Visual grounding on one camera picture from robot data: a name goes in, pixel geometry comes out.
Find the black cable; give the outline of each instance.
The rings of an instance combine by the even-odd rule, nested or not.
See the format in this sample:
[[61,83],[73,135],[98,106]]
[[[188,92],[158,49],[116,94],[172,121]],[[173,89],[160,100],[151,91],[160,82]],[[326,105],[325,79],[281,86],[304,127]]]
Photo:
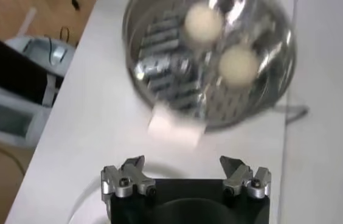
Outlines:
[[61,27],[60,31],[60,40],[63,41],[63,30],[66,30],[66,42],[68,43],[70,40],[70,30],[67,26]]
[[53,65],[52,64],[52,42],[51,42],[51,37],[49,37],[48,35],[45,35],[45,37],[47,37],[49,39],[49,43],[50,43],[50,51],[49,51],[49,62],[50,62],[50,65]]
[[273,108],[273,110],[279,113],[288,114],[285,121],[285,125],[289,125],[295,121],[298,121],[299,119],[305,117],[310,111],[310,109],[305,105],[300,105],[300,106],[277,105]]
[[77,11],[80,11],[80,3],[77,0],[72,0],[72,5]]
[[21,174],[24,176],[26,174],[26,170],[23,168],[23,166],[21,165],[21,162],[14,156],[12,155],[10,152],[0,148],[0,153],[2,155],[7,156],[8,158],[12,159],[13,162],[15,162],[16,166],[19,168]]

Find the wooden floor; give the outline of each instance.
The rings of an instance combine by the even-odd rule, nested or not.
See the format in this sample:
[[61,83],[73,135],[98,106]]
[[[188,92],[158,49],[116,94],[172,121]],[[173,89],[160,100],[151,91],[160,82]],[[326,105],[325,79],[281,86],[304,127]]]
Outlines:
[[34,7],[36,15],[26,34],[58,39],[60,29],[67,26],[69,42],[75,44],[81,38],[96,0],[78,2],[80,11],[73,8],[71,0],[0,0],[0,40],[15,37],[28,11]]
[[[67,26],[70,29],[69,42],[75,45],[96,0],[78,1],[81,5],[79,12],[74,10],[71,0],[0,0],[0,40],[15,37],[28,11],[34,7],[36,15],[26,34],[58,39],[61,27]],[[0,149],[17,157],[27,169],[33,150],[17,149],[2,143]],[[5,222],[22,180],[23,175],[13,160],[0,153],[0,224]]]

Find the white foam block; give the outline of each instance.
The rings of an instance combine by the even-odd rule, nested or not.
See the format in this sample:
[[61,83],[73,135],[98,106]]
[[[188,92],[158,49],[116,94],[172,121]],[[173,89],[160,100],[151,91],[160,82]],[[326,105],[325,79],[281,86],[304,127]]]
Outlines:
[[204,134],[206,125],[187,117],[181,117],[163,104],[153,108],[153,117],[148,126],[152,137],[194,149]]

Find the screw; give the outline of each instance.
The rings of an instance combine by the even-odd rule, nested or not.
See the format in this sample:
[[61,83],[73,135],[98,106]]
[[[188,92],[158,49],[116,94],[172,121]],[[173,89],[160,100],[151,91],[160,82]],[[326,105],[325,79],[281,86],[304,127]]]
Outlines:
[[126,187],[130,183],[130,180],[127,177],[123,177],[119,181],[120,187]]
[[149,196],[149,197],[154,197],[154,196],[157,194],[157,189],[155,189],[155,187],[149,187],[149,188],[146,190],[146,194],[147,194],[147,196]]
[[234,196],[234,190],[230,187],[226,187],[223,191],[223,194],[225,197],[233,197]]
[[251,186],[252,187],[260,187],[261,186],[261,181],[256,179],[256,178],[254,178],[254,179],[251,180]]

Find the white cord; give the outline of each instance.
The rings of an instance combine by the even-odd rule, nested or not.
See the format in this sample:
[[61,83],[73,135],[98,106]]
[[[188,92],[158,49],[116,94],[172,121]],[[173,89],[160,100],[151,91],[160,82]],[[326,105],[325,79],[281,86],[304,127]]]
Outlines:
[[17,37],[22,37],[27,33],[27,30],[28,30],[29,26],[31,25],[31,23],[34,19],[36,12],[37,12],[37,10],[34,7],[32,7],[28,11],[26,18],[24,19],[23,23],[21,24],[21,27],[20,27],[19,32],[17,34]]
[[81,193],[81,195],[76,199],[74,206],[70,212],[67,224],[70,224],[75,213],[84,203],[84,201],[91,196],[94,192],[99,191],[101,188],[101,178],[100,176],[95,177],[90,184],[85,188],[85,190]]

